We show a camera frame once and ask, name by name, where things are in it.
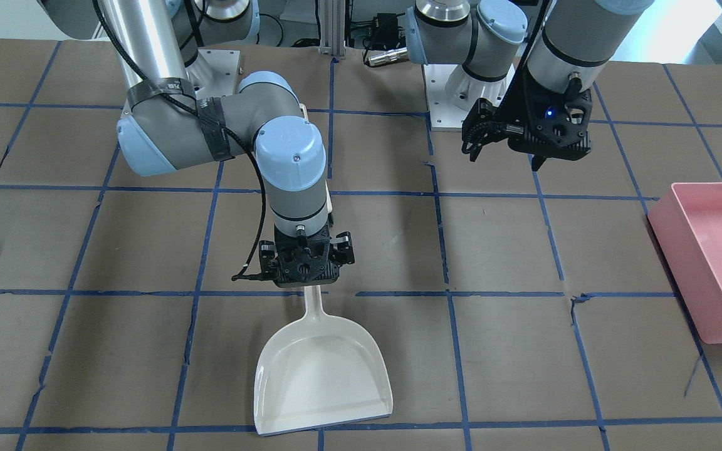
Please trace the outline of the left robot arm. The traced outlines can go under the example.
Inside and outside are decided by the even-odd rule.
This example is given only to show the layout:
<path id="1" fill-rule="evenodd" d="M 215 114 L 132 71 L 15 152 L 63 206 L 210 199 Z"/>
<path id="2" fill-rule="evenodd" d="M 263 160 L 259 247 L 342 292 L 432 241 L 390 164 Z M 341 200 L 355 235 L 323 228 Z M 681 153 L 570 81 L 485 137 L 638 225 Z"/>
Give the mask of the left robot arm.
<path id="1" fill-rule="evenodd" d="M 506 141 L 532 171 L 591 151 L 591 86 L 650 1 L 545 1 L 533 25 L 510 1 L 417 1 L 406 46 L 365 57 L 370 68 L 410 60 L 453 64 L 446 88 L 467 110 L 462 152 Z"/>

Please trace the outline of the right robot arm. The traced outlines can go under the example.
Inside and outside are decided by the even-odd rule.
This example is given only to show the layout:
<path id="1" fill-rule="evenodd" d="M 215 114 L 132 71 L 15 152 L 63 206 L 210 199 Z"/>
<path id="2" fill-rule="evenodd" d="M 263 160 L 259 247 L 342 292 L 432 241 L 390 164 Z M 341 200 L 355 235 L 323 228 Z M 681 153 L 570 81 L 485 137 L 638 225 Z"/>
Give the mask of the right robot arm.
<path id="1" fill-rule="evenodd" d="M 255 1 L 95 1 L 98 22 L 121 59 L 127 86 L 117 122 L 130 168 L 148 177 L 246 155 L 275 223 L 256 237 L 260 271 L 235 279 L 279 288 L 334 283 L 353 264 L 349 233 L 330 236 L 323 138 L 292 87 L 272 71 L 237 88 L 205 59 L 206 46 L 258 33 Z"/>

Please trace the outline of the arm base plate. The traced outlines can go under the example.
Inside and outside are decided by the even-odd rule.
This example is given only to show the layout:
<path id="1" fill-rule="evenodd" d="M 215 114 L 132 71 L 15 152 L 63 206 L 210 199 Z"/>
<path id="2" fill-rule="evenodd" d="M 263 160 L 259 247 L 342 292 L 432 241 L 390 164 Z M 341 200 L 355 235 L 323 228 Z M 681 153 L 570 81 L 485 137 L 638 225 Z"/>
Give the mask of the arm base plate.
<path id="1" fill-rule="evenodd" d="M 237 49 L 199 49 L 186 68 L 198 100 L 233 95 L 241 77 L 241 52 Z"/>
<path id="2" fill-rule="evenodd" d="M 459 64 L 424 65 L 425 93 L 433 130 L 459 132 L 463 120 L 484 98 L 499 106 L 515 74 L 511 64 L 505 77 L 496 82 L 473 79 Z"/>

